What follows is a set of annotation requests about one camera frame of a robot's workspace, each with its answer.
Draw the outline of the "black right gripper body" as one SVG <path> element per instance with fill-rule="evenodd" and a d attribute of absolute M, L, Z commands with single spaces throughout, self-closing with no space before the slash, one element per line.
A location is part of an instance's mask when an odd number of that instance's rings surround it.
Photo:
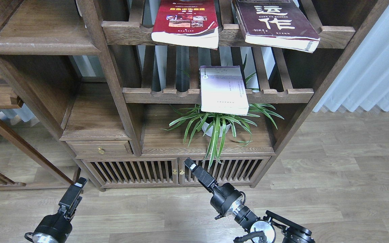
<path fill-rule="evenodd" d="M 245 203 L 245 194 L 235 189 L 230 183 L 219 186 L 217 183 L 211 183 L 210 192 L 213 197 L 210 204 L 219 213 L 218 216 L 237 216 Z"/>

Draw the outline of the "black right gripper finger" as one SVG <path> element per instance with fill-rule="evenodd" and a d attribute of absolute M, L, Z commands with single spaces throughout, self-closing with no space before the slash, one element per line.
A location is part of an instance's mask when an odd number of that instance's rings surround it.
<path fill-rule="evenodd" d="M 218 186 L 215 178 L 213 178 L 203 167 L 198 166 L 191 158 L 187 158 L 184 161 L 184 164 L 198 179 L 199 183 L 201 183 L 208 192 L 213 193 L 213 189 Z"/>

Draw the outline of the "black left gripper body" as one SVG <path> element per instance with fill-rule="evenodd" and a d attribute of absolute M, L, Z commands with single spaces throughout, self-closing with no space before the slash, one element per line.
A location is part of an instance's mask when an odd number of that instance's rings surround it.
<path fill-rule="evenodd" d="M 47 215 L 32 233 L 34 243 L 65 243 L 73 227 L 71 219 L 76 208 L 60 207 L 58 212 Z"/>

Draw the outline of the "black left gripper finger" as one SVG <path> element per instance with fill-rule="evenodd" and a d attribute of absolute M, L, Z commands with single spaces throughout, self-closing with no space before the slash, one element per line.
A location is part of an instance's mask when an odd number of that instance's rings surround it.
<path fill-rule="evenodd" d="M 86 178 L 79 178 L 74 185 L 71 185 L 67 189 L 67 191 L 59 201 L 59 206 L 65 206 L 65 208 L 76 208 L 82 200 L 80 192 L 86 183 Z"/>

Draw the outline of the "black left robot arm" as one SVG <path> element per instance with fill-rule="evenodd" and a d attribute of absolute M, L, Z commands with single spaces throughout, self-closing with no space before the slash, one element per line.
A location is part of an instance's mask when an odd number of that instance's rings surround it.
<path fill-rule="evenodd" d="M 25 239 L 34 243 L 65 243 L 72 231 L 71 220 L 82 200 L 80 192 L 86 183 L 87 179 L 80 177 L 71 185 L 59 201 L 57 213 L 45 216 L 34 232 L 24 235 Z"/>

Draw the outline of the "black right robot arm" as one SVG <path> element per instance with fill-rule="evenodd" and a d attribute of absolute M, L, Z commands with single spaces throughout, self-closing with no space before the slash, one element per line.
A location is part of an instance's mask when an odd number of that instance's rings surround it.
<path fill-rule="evenodd" d="M 255 215 L 244 205 L 246 196 L 238 191 L 230 183 L 219 186 L 218 182 L 201 166 L 197 165 L 191 158 L 184 162 L 198 181 L 212 193 L 210 204 L 217 210 L 218 216 L 215 219 L 234 215 L 238 223 L 247 235 L 236 237 L 235 243 L 243 243 L 251 240 L 254 243 L 273 243 L 276 240 L 274 227 L 281 229 L 284 235 L 284 243 L 314 243 L 311 237 L 312 232 L 284 217 L 271 211 L 266 211 L 266 216 L 262 219 Z"/>

